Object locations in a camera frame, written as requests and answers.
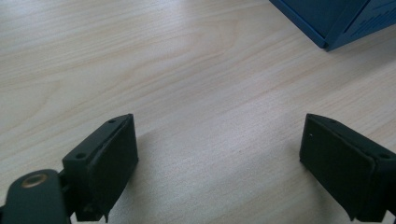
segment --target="black clamp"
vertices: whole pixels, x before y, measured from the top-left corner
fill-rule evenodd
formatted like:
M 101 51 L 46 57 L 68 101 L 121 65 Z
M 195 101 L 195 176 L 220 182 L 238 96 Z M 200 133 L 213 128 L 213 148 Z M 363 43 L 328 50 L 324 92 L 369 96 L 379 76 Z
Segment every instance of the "black clamp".
M 300 160 L 351 220 L 396 215 L 396 154 L 342 123 L 308 114 Z
M 9 188 L 1 224 L 98 221 L 124 190 L 136 164 L 134 116 L 111 119 L 63 158 L 64 169 L 24 175 Z

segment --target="wooden table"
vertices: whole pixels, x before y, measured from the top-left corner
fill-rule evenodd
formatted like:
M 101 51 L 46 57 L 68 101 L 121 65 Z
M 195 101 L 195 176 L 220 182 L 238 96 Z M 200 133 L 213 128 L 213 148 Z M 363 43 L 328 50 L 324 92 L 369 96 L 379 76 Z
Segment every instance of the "wooden table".
M 1 201 L 133 113 L 110 223 L 349 223 L 299 163 L 305 114 L 396 151 L 395 52 L 395 26 L 326 52 L 266 0 L 2 1 Z

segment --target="blue plastic container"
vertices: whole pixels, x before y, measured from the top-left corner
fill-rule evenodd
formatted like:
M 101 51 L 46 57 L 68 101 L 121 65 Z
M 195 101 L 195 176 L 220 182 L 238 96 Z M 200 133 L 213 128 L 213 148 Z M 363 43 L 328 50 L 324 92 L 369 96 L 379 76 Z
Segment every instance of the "blue plastic container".
M 336 49 L 396 23 L 396 0 L 270 0 L 320 48 Z

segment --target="mounting hole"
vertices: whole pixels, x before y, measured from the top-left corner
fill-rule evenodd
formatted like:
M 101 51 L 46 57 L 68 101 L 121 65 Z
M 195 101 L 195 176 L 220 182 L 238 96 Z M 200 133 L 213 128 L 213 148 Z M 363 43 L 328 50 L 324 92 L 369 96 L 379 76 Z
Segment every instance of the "mounting hole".
M 390 155 L 385 154 L 385 153 L 379 154 L 379 157 L 382 159 L 390 159 Z
M 77 159 L 84 159 L 86 156 L 87 156 L 87 155 L 86 155 L 85 153 L 78 153 L 78 154 L 76 155 L 76 158 L 77 158 Z
M 37 185 L 40 185 L 46 180 L 47 180 L 47 175 L 45 174 L 31 175 L 23 180 L 22 187 L 24 189 L 29 189 Z

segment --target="light wood surface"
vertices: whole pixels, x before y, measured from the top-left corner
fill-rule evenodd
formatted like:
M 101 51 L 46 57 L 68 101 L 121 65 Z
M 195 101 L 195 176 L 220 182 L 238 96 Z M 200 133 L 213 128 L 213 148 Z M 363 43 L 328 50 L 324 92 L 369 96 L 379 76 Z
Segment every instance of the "light wood surface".
M 396 151 L 395 52 L 395 26 L 326 52 L 266 0 L 1 1 L 1 203 L 133 113 L 109 223 L 349 223 L 299 163 L 304 117 Z

